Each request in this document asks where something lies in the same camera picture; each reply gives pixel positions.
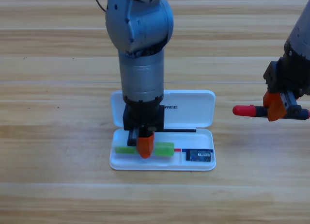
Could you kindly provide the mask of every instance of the red cylindrical object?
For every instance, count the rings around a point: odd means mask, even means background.
[[[237,115],[237,116],[251,116],[255,117],[256,116],[256,108],[254,105],[237,105],[234,106],[232,112]]]

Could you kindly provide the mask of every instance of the wood grain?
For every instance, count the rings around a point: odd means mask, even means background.
[[[165,88],[217,96],[216,168],[176,173],[109,166],[121,84],[94,0],[0,0],[0,223],[310,223],[308,122],[232,114],[261,105],[307,1],[169,0]]]
[[[263,81],[263,73],[278,57],[165,58],[165,81]],[[120,81],[117,57],[0,58],[0,81]]]

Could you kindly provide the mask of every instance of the black strip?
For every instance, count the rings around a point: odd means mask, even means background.
[[[181,133],[196,133],[197,130],[196,129],[164,129],[163,131],[159,131],[159,132],[181,132]]]

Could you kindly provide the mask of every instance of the black cable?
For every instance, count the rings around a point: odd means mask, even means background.
[[[98,3],[99,7],[100,7],[104,12],[106,12],[106,10],[101,6],[101,4],[99,3],[99,1],[96,0],[96,2]]]

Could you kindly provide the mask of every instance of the gray robot arm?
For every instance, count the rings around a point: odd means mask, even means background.
[[[167,0],[108,0],[106,27],[118,49],[122,92],[126,103],[124,129],[128,145],[141,156],[152,146],[139,146],[138,138],[152,137],[164,127],[164,46],[173,32],[173,15]]]

